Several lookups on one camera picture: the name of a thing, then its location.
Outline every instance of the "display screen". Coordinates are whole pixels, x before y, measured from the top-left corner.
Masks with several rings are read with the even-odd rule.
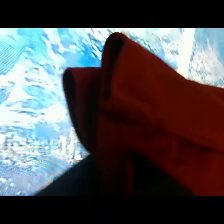
[[[62,74],[67,67],[99,67],[113,32],[188,79],[224,85],[223,29],[2,28],[0,195],[33,195],[88,155],[70,121]]]

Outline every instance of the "red cloth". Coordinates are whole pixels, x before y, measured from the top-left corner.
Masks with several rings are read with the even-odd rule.
[[[186,80],[120,33],[101,68],[68,68],[64,86],[71,74],[70,114],[107,192],[133,193],[137,151],[193,194],[224,195],[223,89]]]

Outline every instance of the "red hood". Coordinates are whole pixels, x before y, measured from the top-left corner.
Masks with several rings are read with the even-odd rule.
[[[120,33],[101,68],[68,68],[63,83],[106,190],[133,190],[125,172],[139,152],[194,194],[224,195],[223,89],[186,80]]]

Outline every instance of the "red fabric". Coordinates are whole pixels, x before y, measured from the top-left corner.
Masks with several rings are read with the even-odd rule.
[[[195,195],[224,195],[223,89],[186,80],[119,33],[107,39],[101,68],[68,72],[71,116],[107,192],[134,191],[138,151]]]

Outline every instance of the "person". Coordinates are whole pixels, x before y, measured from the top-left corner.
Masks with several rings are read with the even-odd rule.
[[[44,195],[224,195],[224,90],[187,80],[124,34],[100,68],[68,68],[71,120],[90,155]]]

